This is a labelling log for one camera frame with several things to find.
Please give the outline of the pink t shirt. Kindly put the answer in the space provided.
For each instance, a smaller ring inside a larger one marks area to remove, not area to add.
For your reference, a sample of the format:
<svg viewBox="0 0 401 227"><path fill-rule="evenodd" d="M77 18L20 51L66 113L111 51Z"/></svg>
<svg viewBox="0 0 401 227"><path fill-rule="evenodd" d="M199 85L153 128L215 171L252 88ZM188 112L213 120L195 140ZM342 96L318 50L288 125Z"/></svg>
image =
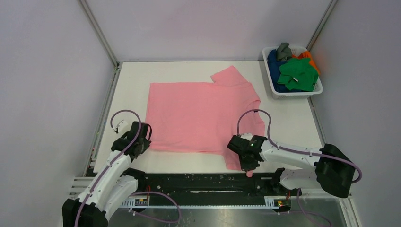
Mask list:
<svg viewBox="0 0 401 227"><path fill-rule="evenodd" d="M146 123L152 128L151 149L220 155L226 168L239 170L239 156L227 145L235 134L265 135L257 113L260 97L253 85L230 66L211 82L152 83Z"/></svg>

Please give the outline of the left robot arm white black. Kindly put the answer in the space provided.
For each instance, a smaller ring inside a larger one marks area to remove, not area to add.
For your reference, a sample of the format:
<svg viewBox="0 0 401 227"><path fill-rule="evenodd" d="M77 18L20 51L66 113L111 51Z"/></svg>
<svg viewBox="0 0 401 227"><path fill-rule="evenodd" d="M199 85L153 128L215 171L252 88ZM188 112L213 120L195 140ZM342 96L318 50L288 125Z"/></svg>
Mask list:
<svg viewBox="0 0 401 227"><path fill-rule="evenodd" d="M133 122L131 128L115 140L102 170L75 199L62 206L65 227L106 227L111 216L137 190L144 190L145 172L130 167L151 144L152 128Z"/></svg>

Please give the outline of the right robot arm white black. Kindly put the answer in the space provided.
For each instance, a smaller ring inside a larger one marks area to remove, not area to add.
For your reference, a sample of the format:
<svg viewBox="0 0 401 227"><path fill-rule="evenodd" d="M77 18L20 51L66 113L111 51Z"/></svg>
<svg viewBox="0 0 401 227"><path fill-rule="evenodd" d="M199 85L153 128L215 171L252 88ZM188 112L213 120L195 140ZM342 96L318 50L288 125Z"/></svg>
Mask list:
<svg viewBox="0 0 401 227"><path fill-rule="evenodd" d="M242 171L250 172L261 162L277 162L296 169L278 168L271 179L274 188L287 190L322 189L326 193L347 198L353 177L358 173L352 163L336 146L303 148L273 142L264 136L234 135L227 148L239 156Z"/></svg>

